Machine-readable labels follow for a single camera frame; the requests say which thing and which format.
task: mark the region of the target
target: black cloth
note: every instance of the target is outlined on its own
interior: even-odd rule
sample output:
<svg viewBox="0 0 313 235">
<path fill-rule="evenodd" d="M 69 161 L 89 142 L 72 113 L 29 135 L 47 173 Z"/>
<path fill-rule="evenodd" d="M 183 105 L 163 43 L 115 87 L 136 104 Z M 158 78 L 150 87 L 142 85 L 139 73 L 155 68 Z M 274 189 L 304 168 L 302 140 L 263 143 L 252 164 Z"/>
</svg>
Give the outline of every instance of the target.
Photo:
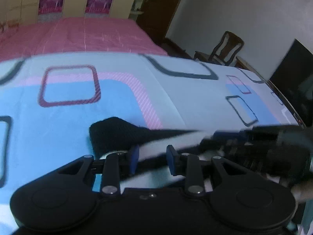
<svg viewBox="0 0 313 235">
<path fill-rule="evenodd" d="M 96 122 L 89 128 L 96 159 L 110 151 L 129 150 L 132 146 L 140 146 L 154 140 L 166 139 L 189 132 L 194 131 L 150 130 L 135 126 L 117 117 Z"/>
</svg>

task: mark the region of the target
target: shelf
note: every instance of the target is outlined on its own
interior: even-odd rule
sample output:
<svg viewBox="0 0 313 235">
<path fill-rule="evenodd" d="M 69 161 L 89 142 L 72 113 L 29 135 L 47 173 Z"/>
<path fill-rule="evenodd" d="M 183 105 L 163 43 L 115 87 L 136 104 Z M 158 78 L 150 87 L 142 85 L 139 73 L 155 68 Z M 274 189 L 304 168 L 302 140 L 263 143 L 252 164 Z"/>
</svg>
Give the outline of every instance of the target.
<svg viewBox="0 0 313 235">
<path fill-rule="evenodd" d="M 143 11 L 130 11 L 130 14 L 141 15 L 141 14 L 143 14 Z"/>
</svg>

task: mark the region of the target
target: doorway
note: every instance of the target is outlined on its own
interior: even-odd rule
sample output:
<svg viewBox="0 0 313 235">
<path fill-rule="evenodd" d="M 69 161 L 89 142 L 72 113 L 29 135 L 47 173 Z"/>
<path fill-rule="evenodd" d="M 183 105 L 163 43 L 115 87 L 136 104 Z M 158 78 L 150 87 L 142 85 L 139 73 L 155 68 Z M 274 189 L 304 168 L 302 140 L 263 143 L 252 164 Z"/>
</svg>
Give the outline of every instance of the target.
<svg viewBox="0 0 313 235">
<path fill-rule="evenodd" d="M 165 38 L 180 0 L 144 0 L 143 14 L 138 16 L 137 24 L 160 45 Z"/>
</svg>

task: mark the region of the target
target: metal screw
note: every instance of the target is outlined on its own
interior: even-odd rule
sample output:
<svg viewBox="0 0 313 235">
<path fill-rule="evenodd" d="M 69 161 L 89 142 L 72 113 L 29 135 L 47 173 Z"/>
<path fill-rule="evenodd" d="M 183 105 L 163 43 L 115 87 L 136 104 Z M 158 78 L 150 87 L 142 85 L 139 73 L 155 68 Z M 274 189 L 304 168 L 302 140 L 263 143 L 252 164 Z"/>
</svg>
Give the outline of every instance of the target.
<svg viewBox="0 0 313 235">
<path fill-rule="evenodd" d="M 188 188 L 188 191 L 193 194 L 200 194 L 203 192 L 203 188 L 199 185 L 192 185 Z"/>
<path fill-rule="evenodd" d="M 114 194 L 117 192 L 117 188 L 113 185 L 107 185 L 102 188 L 102 192 L 104 192 L 105 194 Z"/>
</svg>

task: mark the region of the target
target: bed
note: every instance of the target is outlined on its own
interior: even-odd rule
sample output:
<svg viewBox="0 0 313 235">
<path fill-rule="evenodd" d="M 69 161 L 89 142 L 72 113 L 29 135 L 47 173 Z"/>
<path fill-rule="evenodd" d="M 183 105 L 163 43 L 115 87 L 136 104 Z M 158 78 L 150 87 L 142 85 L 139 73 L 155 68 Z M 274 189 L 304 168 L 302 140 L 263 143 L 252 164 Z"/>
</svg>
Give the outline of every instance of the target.
<svg viewBox="0 0 313 235">
<path fill-rule="evenodd" d="M 129 19 L 64 18 L 15 27 L 0 34 L 0 61 L 77 51 L 167 55 Z"/>
<path fill-rule="evenodd" d="M 62 20 L 67 24 L 74 21 L 77 19 Z M 82 27 L 83 22 L 81 19 L 76 26 Z M 138 38 L 137 45 L 130 44 L 130 51 L 145 54 L 90 52 L 100 49 L 98 43 L 103 43 L 93 35 L 93 22 L 96 21 L 85 20 L 86 47 L 85 35 L 75 27 L 66 30 L 63 23 L 63 27 L 55 23 L 46 25 L 49 30 L 38 29 L 43 34 L 38 34 L 30 43 L 36 43 L 38 38 L 41 45 L 30 47 L 17 43 L 22 37 L 24 42 L 30 39 L 32 34 L 26 29 L 34 33 L 34 26 L 23 27 L 19 38 L 13 35 L 2 42 L 17 43 L 21 47 L 20 52 L 7 55 L 10 60 L 0 63 L 3 157 L 0 160 L 0 229 L 3 235 L 17 228 L 9 209 L 12 193 L 83 155 L 94 155 L 89 127 L 97 121 L 118 117 L 149 129 L 197 130 L 141 146 L 140 162 L 164 154 L 168 144 L 176 149 L 198 144 L 216 130 L 297 124 L 285 105 L 254 73 L 152 55 L 151 50 L 145 51 L 145 48 L 165 53 L 150 41 L 142 47 L 139 39 L 147 39 L 145 34 L 122 37 L 124 31 L 121 30 L 121 42 L 119 34 L 114 38 L 104 36 L 112 49 L 125 48 L 124 51 L 127 51 L 127 40 Z M 82 47 L 83 52 L 45 54 Z M 2 56 L 4 50 L 8 52 L 9 48 L 1 47 Z M 162 166 L 123 180 L 121 189 L 162 187 L 179 179 L 170 175 L 168 167 Z M 211 190 L 209 181 L 206 190 Z"/>
</svg>

